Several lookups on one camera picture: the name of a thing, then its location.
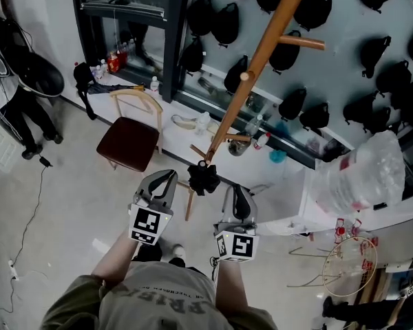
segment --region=wooden chair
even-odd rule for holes
[[[114,99],[119,118],[110,126],[96,151],[107,159],[114,170],[117,165],[122,165],[143,173],[150,163],[156,145],[159,153],[162,153],[162,107],[147,93],[135,89],[113,91],[110,96]],[[119,99],[118,96],[136,96],[144,109]],[[158,128],[123,117],[120,102],[152,115],[151,105],[156,110]]]

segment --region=clear plastic bag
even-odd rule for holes
[[[325,212],[349,216],[376,204],[398,204],[404,185],[401,147],[396,135],[385,131],[330,163],[318,161],[310,193]]]

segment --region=black pants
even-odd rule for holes
[[[155,245],[142,244],[139,248],[138,254],[133,258],[133,261],[160,261],[161,258],[162,250],[160,249],[159,242],[157,242]],[[185,267],[185,262],[181,258],[173,258],[168,263],[177,267]],[[188,267],[187,269],[194,270],[195,272],[204,275],[195,267]]]
[[[346,322],[358,322],[367,329],[382,329],[387,326],[397,300],[383,300],[382,302],[364,303],[363,305],[348,305],[341,303],[334,305],[328,314],[331,318]],[[404,322],[413,318],[413,303],[405,302],[398,315],[398,321]]]
[[[22,143],[29,151],[35,151],[36,145],[34,137],[23,118],[25,113],[33,123],[41,127],[44,134],[49,138],[57,135],[54,124],[43,107],[36,101],[35,95],[30,91],[25,91],[20,86],[17,88],[14,97],[7,105],[0,109],[5,119],[17,130],[22,138]]]

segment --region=white shoe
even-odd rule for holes
[[[182,247],[182,245],[174,245],[172,254],[173,258],[181,258],[184,262],[187,259],[187,253],[185,253],[185,249]]]

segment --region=white marker cube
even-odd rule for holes
[[[130,204],[129,215],[129,237],[147,245],[155,245],[158,242],[160,235],[173,217],[170,214],[136,204]]]
[[[259,237],[222,231],[215,236],[215,241],[218,244],[219,259],[221,261],[243,263],[245,261],[252,261],[255,258]]]

